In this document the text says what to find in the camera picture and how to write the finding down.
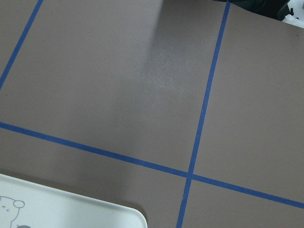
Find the cream rabbit tray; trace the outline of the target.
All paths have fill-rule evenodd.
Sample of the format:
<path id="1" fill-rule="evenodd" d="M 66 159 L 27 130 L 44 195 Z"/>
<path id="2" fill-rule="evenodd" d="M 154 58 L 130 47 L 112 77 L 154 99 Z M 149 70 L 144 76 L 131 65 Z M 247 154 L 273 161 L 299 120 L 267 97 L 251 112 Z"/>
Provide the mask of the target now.
<path id="1" fill-rule="evenodd" d="M 2 228 L 146 228 L 136 209 L 0 176 Z"/>

